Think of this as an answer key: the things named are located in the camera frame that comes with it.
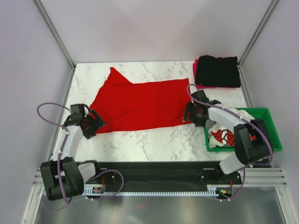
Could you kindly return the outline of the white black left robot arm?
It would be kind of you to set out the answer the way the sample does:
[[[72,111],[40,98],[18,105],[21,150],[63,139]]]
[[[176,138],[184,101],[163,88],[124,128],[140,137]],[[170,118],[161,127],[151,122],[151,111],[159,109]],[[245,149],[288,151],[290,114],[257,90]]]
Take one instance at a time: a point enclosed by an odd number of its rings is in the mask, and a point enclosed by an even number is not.
[[[86,175],[83,175],[79,166],[85,163],[75,162],[74,157],[81,139],[90,139],[105,125],[94,109],[90,110],[88,115],[72,112],[60,125],[64,137],[60,141],[59,149],[50,161],[43,162],[40,166],[45,192],[50,201],[83,194],[87,179],[91,183],[102,180],[103,173],[97,168],[90,168]]]

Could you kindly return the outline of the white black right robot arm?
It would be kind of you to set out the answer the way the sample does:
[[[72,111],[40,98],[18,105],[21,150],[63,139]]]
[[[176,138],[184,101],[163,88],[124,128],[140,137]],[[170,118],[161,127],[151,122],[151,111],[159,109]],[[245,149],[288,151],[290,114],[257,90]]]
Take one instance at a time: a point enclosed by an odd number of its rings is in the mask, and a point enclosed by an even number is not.
[[[235,152],[220,161],[219,168],[214,171],[218,183],[226,183],[231,173],[249,165],[267,166],[271,163],[273,147],[262,119],[245,119],[218,103],[187,103],[183,122],[190,121],[196,126],[204,126],[208,119],[226,127],[234,135]]]

